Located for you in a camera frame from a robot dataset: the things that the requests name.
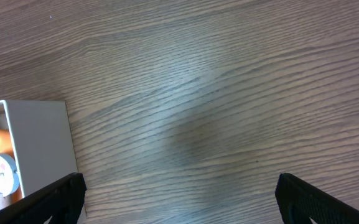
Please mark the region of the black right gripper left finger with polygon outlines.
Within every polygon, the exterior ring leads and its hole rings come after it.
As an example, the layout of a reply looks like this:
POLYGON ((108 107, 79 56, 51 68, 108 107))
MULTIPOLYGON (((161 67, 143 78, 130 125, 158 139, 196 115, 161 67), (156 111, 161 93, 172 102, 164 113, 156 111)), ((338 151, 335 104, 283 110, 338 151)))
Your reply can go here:
POLYGON ((0 210, 0 224, 77 224, 85 192, 83 174, 68 174, 0 210))

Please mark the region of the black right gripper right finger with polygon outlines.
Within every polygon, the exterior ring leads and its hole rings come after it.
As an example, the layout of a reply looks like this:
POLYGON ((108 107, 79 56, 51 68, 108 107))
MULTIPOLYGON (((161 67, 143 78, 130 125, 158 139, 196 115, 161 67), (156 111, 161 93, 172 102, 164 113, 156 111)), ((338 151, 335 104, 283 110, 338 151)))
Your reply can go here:
POLYGON ((290 173, 279 176, 275 196, 285 224, 359 224, 359 210, 290 173))

